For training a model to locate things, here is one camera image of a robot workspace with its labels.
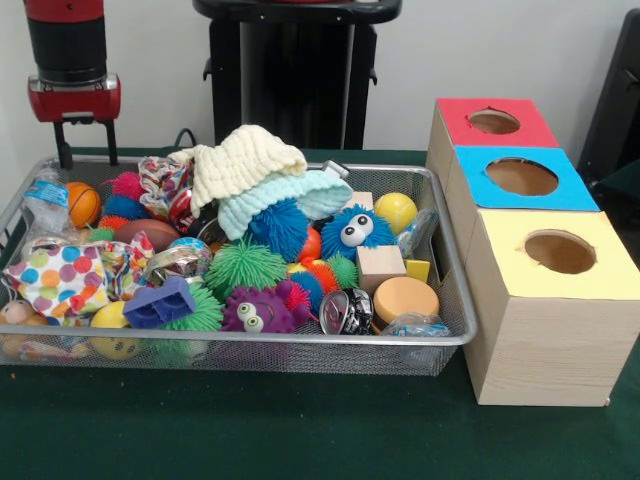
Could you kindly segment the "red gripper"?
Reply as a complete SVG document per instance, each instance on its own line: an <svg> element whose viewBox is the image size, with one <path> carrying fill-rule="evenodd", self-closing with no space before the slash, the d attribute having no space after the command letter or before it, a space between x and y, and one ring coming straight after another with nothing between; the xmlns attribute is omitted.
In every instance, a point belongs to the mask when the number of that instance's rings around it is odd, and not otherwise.
<svg viewBox="0 0 640 480"><path fill-rule="evenodd" d="M103 121L106 130L109 163L117 166L118 150L114 120L120 114L121 82L117 74L86 85L55 85L31 75L28 98L38 121L54 123L58 159L62 169L73 168L71 147L65 139L64 121L91 118Z"/></svg>

